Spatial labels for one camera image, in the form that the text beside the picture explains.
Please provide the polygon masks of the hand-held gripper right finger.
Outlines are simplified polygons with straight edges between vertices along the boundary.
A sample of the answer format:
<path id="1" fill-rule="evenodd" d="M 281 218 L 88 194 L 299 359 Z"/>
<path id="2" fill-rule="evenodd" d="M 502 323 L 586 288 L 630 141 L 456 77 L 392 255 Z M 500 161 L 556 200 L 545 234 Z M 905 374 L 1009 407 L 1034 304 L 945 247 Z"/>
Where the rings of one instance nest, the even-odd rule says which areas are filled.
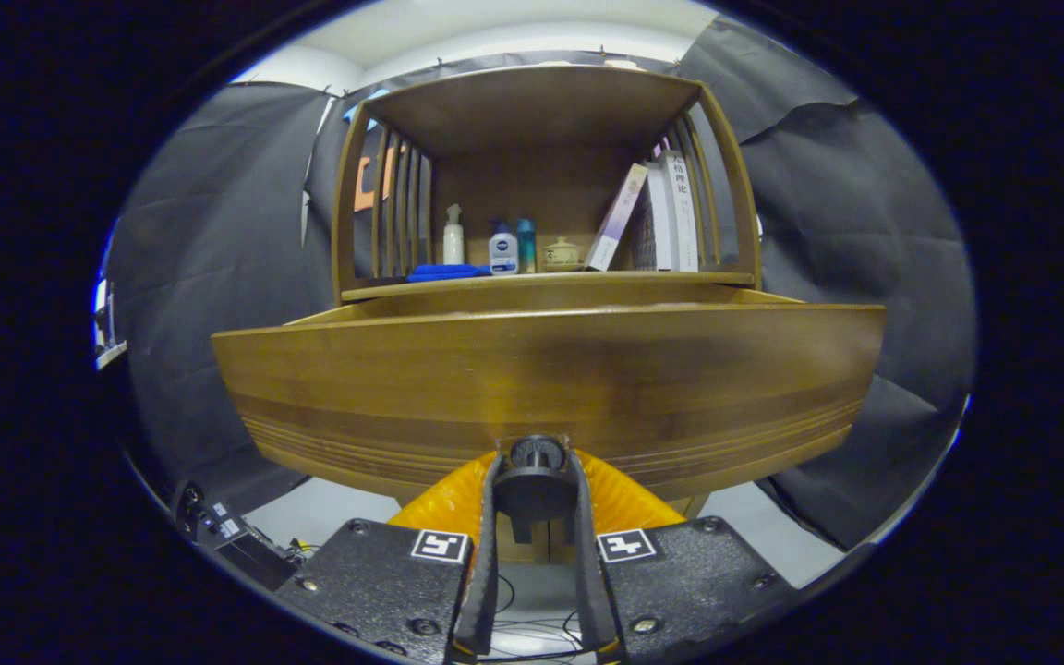
<path id="1" fill-rule="evenodd" d="M 684 519 L 611 465 L 571 453 L 575 586 L 599 661 L 693 661 L 776 622 L 799 592 L 718 516 Z"/>

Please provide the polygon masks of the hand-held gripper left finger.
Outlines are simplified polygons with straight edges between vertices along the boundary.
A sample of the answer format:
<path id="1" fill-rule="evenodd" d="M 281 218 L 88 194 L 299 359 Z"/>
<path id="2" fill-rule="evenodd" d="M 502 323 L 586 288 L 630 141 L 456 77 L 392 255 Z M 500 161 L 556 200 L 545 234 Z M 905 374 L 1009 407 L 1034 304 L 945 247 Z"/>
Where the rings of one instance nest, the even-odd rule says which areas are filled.
<path id="1" fill-rule="evenodd" d="M 500 467 L 498 452 L 486 453 L 387 522 L 349 519 L 283 581 L 277 601 L 326 635 L 398 664 L 489 653 Z"/>

